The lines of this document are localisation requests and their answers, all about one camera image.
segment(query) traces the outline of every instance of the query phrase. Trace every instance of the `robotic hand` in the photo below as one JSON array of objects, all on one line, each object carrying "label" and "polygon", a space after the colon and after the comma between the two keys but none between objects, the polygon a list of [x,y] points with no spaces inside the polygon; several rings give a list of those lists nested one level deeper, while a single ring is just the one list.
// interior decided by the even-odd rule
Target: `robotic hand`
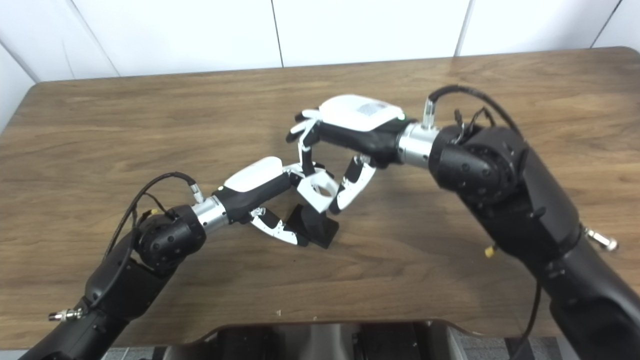
[{"label": "robotic hand", "polygon": [[[300,164],[283,167],[278,158],[264,158],[231,176],[206,199],[185,174],[155,178],[129,206],[104,260],[87,281],[84,296],[73,309],[51,313],[49,319],[61,323],[21,359],[101,359],[129,322],[144,315],[186,257],[200,250],[207,237],[224,225],[250,222],[274,238],[299,246],[314,241],[302,222],[291,226],[262,207],[292,186],[315,206],[330,201],[314,191],[319,181],[330,179],[329,175],[321,165],[311,166],[313,173],[305,176]],[[163,214],[146,211],[136,221],[138,201],[153,184],[167,177],[185,180],[196,204],[165,210],[152,196]],[[301,208],[298,206],[294,215],[300,216]],[[133,216],[132,230],[116,245],[129,215]],[[132,258],[134,251],[141,263]]]},{"label": "robotic hand", "polygon": [[[437,100],[453,92],[483,100],[509,127],[495,126],[486,108],[469,124],[456,112],[457,124],[435,127]],[[488,127],[476,124],[483,113]],[[458,194],[495,247],[518,258],[535,276],[581,359],[640,358],[640,299],[586,240],[605,250],[617,243],[580,223],[571,200],[491,98],[463,86],[441,88],[428,97],[420,123],[406,119],[397,106],[340,95],[318,110],[303,111],[296,121],[287,141],[299,139],[303,168],[310,169],[311,147],[319,141],[361,154],[350,168],[363,172],[348,171],[340,187],[351,192],[348,200],[362,191],[375,167],[397,163],[428,170],[439,187]],[[348,201],[338,200],[335,208],[344,204]]]}]

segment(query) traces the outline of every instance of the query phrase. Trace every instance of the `black joint housing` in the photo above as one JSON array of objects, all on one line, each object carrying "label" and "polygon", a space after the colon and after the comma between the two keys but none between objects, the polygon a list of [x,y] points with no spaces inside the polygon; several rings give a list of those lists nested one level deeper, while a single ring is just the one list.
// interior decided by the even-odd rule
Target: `black joint housing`
[{"label": "black joint housing", "polygon": [[140,229],[140,258],[156,270],[175,268],[188,255],[200,250],[207,239],[191,206],[177,206],[168,214],[147,219]]},{"label": "black joint housing", "polygon": [[429,171],[456,192],[496,244],[524,263],[550,261],[580,235],[578,212],[538,155],[513,130],[480,128],[456,143],[459,127],[444,128]]},{"label": "black joint housing", "polygon": [[[87,303],[99,298],[113,281],[118,268],[122,264],[127,249],[131,244],[131,234],[120,240],[109,256],[89,277],[84,287]],[[126,259],[126,268],[120,277],[115,279],[113,287],[100,302],[96,311],[126,322],[141,317],[156,299],[166,283],[171,279],[175,268],[164,271],[153,271],[132,258]]]}]

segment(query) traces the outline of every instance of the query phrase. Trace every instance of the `metal bolt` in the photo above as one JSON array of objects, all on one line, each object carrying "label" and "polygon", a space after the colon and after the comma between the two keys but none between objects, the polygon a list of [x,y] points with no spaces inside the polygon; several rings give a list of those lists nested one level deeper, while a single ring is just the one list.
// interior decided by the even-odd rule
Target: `metal bolt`
[{"label": "metal bolt", "polygon": [[584,228],[584,234],[587,236],[587,239],[597,242],[597,244],[606,251],[614,251],[618,248],[616,239],[606,238],[604,235],[596,233],[588,227]]},{"label": "metal bolt", "polygon": [[84,309],[79,307],[77,309],[67,309],[67,310],[58,311],[57,313],[51,313],[49,314],[49,321],[65,322],[68,320],[80,319],[83,316],[84,316]]}]

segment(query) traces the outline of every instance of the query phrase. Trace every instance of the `black cable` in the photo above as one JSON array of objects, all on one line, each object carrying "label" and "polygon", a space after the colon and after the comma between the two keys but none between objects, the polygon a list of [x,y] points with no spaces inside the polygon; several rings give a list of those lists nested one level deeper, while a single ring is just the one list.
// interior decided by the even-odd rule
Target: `black cable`
[{"label": "black cable", "polygon": [[445,86],[442,88],[439,88],[438,90],[432,92],[429,95],[429,100],[433,103],[436,103],[436,101],[443,95],[447,95],[447,94],[452,94],[452,93],[456,93],[456,92],[462,92],[464,94],[469,94],[471,96],[477,97],[478,99],[486,102],[487,104],[489,104],[494,110],[495,112],[497,112],[502,119],[504,120],[504,122],[511,128],[511,130],[513,130],[516,134],[520,135],[520,137],[522,137],[522,133],[520,132],[518,126],[516,125],[515,121],[513,121],[513,119],[509,116],[509,114],[502,108],[502,106],[500,106],[497,102],[495,102],[491,97],[489,97],[488,95],[486,95],[485,93],[476,90],[474,88],[470,88],[468,86],[460,86],[460,85],[449,85],[449,86]]},{"label": "black cable", "polygon": [[462,121],[462,113],[460,112],[460,109],[455,109],[453,111],[453,119],[456,121],[458,126],[463,127],[465,125],[464,121]]},{"label": "black cable", "polygon": [[125,211],[124,215],[122,216],[122,219],[120,219],[120,223],[118,223],[118,227],[116,227],[116,231],[113,233],[113,236],[111,237],[111,241],[109,241],[109,245],[107,246],[107,251],[105,251],[104,253],[103,260],[106,259],[109,253],[113,250],[113,247],[116,244],[116,240],[118,239],[118,237],[120,236],[120,232],[122,231],[122,227],[129,219],[129,215],[131,214],[133,207],[137,205],[138,201],[140,201],[140,198],[142,198],[144,193],[147,192],[147,190],[149,190],[151,186],[154,186],[156,183],[164,179],[167,179],[169,177],[178,177],[179,179],[185,180],[187,182],[187,185],[189,186],[196,184],[196,181],[191,176],[188,176],[187,174],[183,174],[182,172],[168,172],[166,174],[160,175],[157,178],[149,181],[145,186],[143,186],[143,188],[133,198],[133,200],[131,201],[131,204],[127,208],[127,211]]},{"label": "black cable", "polygon": [[536,317],[538,315],[538,308],[540,307],[540,296],[542,294],[542,286],[539,282],[536,282],[536,294],[533,297],[533,307],[531,308],[531,316],[529,317],[529,323],[527,324],[527,328],[522,333],[520,337],[520,341],[518,341],[518,345],[516,346],[516,350],[513,352],[513,355],[509,358],[509,360],[515,360],[518,358],[524,345],[527,343],[529,339],[529,335],[533,330],[533,325],[536,323]]},{"label": "black cable", "polygon": [[163,213],[166,213],[166,209],[164,208],[164,206],[162,206],[162,203],[160,203],[160,200],[158,200],[157,197],[151,195],[150,193],[145,193],[145,195],[153,199],[158,209],[160,209]]},{"label": "black cable", "polygon": [[136,223],[137,217],[138,217],[138,213],[136,211],[136,208],[138,207],[138,201],[140,201],[140,199],[144,196],[147,190],[149,190],[152,186],[154,186],[155,184],[157,184],[158,182],[164,179],[168,179],[169,177],[177,177],[179,179],[183,179],[185,180],[185,182],[187,182],[187,185],[189,186],[196,184],[196,181],[191,176],[183,174],[182,172],[169,172],[169,173],[160,175],[155,179],[149,181],[145,186],[142,187],[142,189],[138,192],[138,194],[136,194],[136,196],[131,201],[131,204],[127,208],[127,211],[125,211],[124,215],[122,216],[120,223],[118,223],[118,227],[116,228],[116,231],[113,233],[113,236],[111,237],[111,241],[107,246],[107,251],[104,254],[104,259],[106,259],[107,256],[109,256],[109,253],[111,253],[111,251],[113,250],[116,240],[118,239],[118,237],[120,236],[120,232],[122,231],[122,227],[127,222],[130,216],[132,216],[132,219],[133,219],[133,224],[131,227],[131,242],[127,247],[127,251],[125,252],[123,259],[120,262],[120,266],[118,267],[118,270],[114,274],[109,284],[107,284],[107,286],[104,288],[104,291],[100,294],[100,296],[94,299],[93,302],[89,305],[88,307],[89,311],[91,311],[92,309],[95,309],[104,300],[106,295],[111,291],[111,289],[115,285],[116,281],[120,278],[124,270],[127,268],[127,263],[129,262],[129,258],[131,257],[131,254],[133,254],[133,250],[135,248],[135,244],[138,239],[138,224],[141,224],[142,221],[144,221],[151,214],[150,211],[146,211],[143,214],[143,216],[140,218],[140,222]]},{"label": "black cable", "polygon": [[474,116],[471,118],[471,123],[469,124],[471,129],[473,129],[473,125],[476,124],[477,119],[480,117],[482,113],[484,113],[484,117],[489,120],[489,124],[491,126],[495,126],[495,120],[493,119],[493,115],[491,115],[491,112],[483,106],[480,110],[476,111]]}]

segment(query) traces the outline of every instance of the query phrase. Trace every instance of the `silver cylinder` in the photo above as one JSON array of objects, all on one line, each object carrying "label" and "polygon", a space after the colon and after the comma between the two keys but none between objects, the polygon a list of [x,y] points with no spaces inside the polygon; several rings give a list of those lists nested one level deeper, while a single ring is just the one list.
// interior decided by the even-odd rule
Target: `silver cylinder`
[{"label": "silver cylinder", "polygon": [[191,188],[191,192],[193,193],[193,198],[196,199],[196,202],[198,204],[200,204],[201,202],[204,201],[204,197],[202,196],[202,192],[200,191],[200,188],[198,187],[198,184],[193,184],[190,186]]},{"label": "silver cylinder", "polygon": [[398,158],[404,164],[429,167],[433,142],[440,132],[435,127],[425,128],[418,123],[409,124],[398,141]]},{"label": "silver cylinder", "polygon": [[433,122],[435,121],[436,104],[429,100],[424,102],[424,114],[422,115],[422,127],[426,129],[433,128]]},{"label": "silver cylinder", "polygon": [[207,234],[211,234],[229,223],[227,210],[215,196],[204,199],[203,202],[195,204],[191,209],[198,216],[198,221]]}]

